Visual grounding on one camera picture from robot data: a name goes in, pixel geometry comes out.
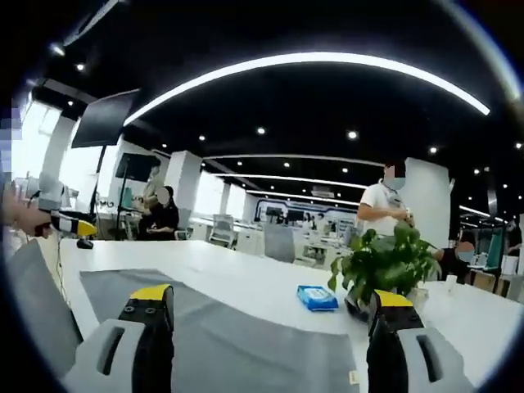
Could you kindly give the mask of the person's left hand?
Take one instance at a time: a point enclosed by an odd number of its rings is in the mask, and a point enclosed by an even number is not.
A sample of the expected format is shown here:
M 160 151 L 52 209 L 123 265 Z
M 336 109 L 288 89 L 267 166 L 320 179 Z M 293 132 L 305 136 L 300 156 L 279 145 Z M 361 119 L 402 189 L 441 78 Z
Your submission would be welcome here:
M 2 225 L 17 228 L 31 237 L 48 238 L 52 233 L 51 215 L 35 204 L 27 205 L 19 201 L 11 183 L 4 183 L 1 190 Z

